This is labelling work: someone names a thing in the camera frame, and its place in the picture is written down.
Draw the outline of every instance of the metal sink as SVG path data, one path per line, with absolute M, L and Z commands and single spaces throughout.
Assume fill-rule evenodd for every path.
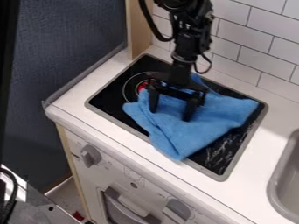
M 274 209 L 290 221 L 299 223 L 299 130 L 289 139 L 267 190 Z

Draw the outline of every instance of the gray knob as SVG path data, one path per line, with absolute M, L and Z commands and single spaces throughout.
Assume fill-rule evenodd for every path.
M 101 161 L 101 154 L 93 146 L 87 145 L 81 150 L 81 157 L 87 168 Z
M 163 213 L 177 224 L 185 223 L 191 216 L 189 207 L 177 199 L 171 199 L 167 203 Z

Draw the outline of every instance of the blue towel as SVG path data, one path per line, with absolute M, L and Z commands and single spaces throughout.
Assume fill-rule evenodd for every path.
M 196 74 L 192 78 L 203 84 Z M 235 99 L 210 91 L 205 106 L 198 107 L 189 122 L 182 121 L 185 101 L 160 95 L 155 114 L 150 112 L 149 93 L 139 94 L 139 101 L 126 103 L 123 110 L 149 132 L 151 143 L 170 158 L 182 160 L 203 149 L 227 131 L 243 125 L 258 102 Z

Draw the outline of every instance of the countertop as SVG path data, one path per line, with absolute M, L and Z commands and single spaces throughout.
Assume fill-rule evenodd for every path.
M 155 46 L 151 46 L 147 53 L 170 61 L 170 53 Z M 129 149 L 120 153 L 136 159 L 140 165 L 158 173 L 161 178 L 170 182 L 176 181 L 176 185 L 181 187 L 186 195 L 217 209 L 235 223 L 292 223 L 270 205 L 267 184 L 290 135 L 299 129 L 298 103 L 215 70 L 206 74 L 207 79 L 250 95 L 268 105 L 265 118 L 229 179 L 218 182 L 187 164 L 166 158 L 149 143 L 85 107 L 85 101 L 91 95 L 130 63 L 126 51 L 118 53 L 53 102 L 51 107 L 46 108 L 47 115 L 58 123 L 67 119 L 81 121 L 80 128 L 89 131 L 90 135 L 96 137 L 98 130 L 99 133 L 114 139 Z

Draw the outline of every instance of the tile backsplash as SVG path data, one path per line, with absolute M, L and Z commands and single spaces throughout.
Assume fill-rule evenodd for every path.
M 212 0 L 213 69 L 299 102 L 299 0 Z M 154 5 L 154 20 L 171 35 L 167 11 Z M 155 46 L 174 43 L 155 37 Z

